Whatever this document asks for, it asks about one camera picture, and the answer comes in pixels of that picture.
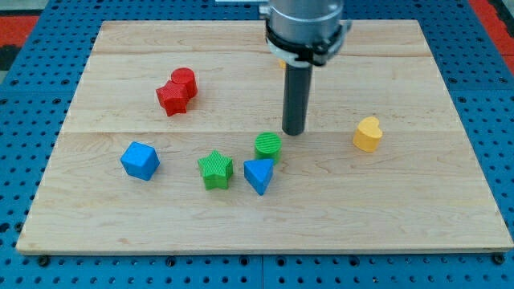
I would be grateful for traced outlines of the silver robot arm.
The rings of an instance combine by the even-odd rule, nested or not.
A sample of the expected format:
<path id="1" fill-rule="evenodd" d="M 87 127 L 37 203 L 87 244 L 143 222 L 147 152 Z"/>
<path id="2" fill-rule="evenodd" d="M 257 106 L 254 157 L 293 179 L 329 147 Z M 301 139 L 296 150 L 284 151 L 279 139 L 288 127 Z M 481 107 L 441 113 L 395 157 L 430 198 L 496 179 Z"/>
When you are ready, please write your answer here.
<path id="1" fill-rule="evenodd" d="M 286 64 L 324 66 L 342 48 L 353 22 L 343 0 L 269 0 L 259 6 L 270 52 Z"/>

